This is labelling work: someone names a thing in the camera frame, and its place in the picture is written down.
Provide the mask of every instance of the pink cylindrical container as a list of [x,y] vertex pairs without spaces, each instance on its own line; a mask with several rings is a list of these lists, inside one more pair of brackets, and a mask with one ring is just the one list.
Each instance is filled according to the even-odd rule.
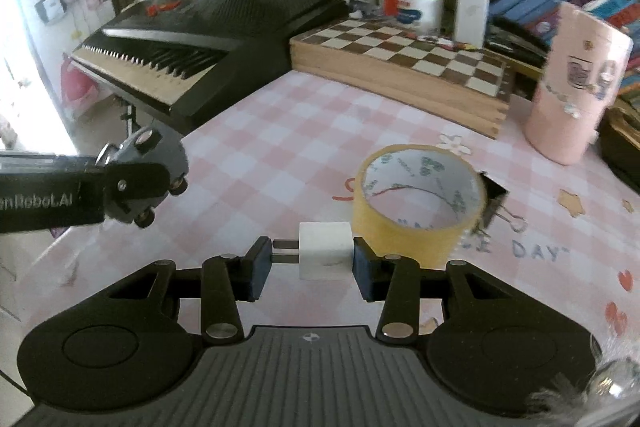
[[543,156],[571,165],[616,98],[632,40],[572,4],[563,2],[560,15],[524,134]]

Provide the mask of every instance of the white cube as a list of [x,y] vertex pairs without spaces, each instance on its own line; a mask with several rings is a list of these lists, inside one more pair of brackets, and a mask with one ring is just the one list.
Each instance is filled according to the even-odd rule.
[[335,280],[351,277],[351,223],[300,223],[300,279]]

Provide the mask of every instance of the metal screw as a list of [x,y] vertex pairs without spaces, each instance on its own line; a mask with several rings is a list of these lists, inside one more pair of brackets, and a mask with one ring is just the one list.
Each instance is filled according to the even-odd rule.
[[382,333],[390,339],[405,339],[414,334],[414,328],[404,322],[390,322],[382,327]]
[[136,145],[142,145],[143,143],[146,143],[146,141],[149,140],[149,138],[151,138],[151,135],[153,133],[154,133],[153,129],[147,129],[144,133],[142,133],[140,136],[136,138]]
[[230,339],[232,336],[238,333],[238,328],[236,328],[233,324],[220,322],[218,324],[210,325],[207,328],[206,333],[212,339],[225,340]]

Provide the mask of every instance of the star print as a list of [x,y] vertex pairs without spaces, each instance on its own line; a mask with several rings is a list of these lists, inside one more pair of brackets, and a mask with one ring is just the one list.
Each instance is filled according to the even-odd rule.
[[569,211],[571,217],[575,218],[586,214],[584,207],[582,206],[582,202],[580,201],[580,196],[577,194],[572,194],[566,190],[560,189],[560,193],[558,194],[558,203]]
[[451,151],[456,156],[471,154],[471,149],[462,145],[462,136],[447,136],[446,134],[441,134],[440,143],[438,143],[436,147]]

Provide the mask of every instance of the black piano key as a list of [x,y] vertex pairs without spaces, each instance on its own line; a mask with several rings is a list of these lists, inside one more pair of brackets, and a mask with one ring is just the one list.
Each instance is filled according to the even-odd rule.
[[160,67],[159,67],[160,63],[161,63],[162,61],[164,61],[164,60],[167,60],[167,58],[168,58],[168,57],[170,57],[170,56],[171,56],[171,54],[172,54],[172,51],[171,51],[171,50],[169,50],[169,51],[165,51],[165,52],[164,52],[164,53],[162,53],[161,55],[156,55],[156,57],[155,57],[155,58],[153,58],[153,59],[149,62],[149,64],[151,65],[151,67],[152,67],[153,69],[155,69],[155,70],[159,70],[159,69],[160,69]]
[[181,51],[180,53],[175,55],[175,59],[167,65],[166,73],[173,74],[177,68],[182,67],[184,64],[187,64],[190,61],[193,53],[188,52],[186,50]]
[[201,60],[197,64],[193,64],[182,72],[182,79],[189,78],[202,70],[206,70],[208,67],[213,66],[219,60],[217,55],[210,55],[209,57]]
[[158,60],[158,63],[156,64],[156,70],[164,70],[164,68],[173,63],[176,58],[176,53],[174,50],[172,50],[165,58],[160,58]]
[[209,64],[211,60],[211,54],[207,52],[200,53],[195,60],[190,61],[188,64],[185,64],[182,68],[182,73],[180,74],[183,78],[188,78],[199,71],[207,68],[204,64]]
[[170,50],[166,48],[160,49],[152,49],[150,51],[149,61],[153,62],[154,60],[158,60],[158,58],[162,57],[164,54],[167,54]]
[[173,76],[180,76],[185,68],[188,68],[190,64],[201,61],[206,54],[200,50],[191,50],[189,53],[181,55],[174,63],[169,65],[167,73]]

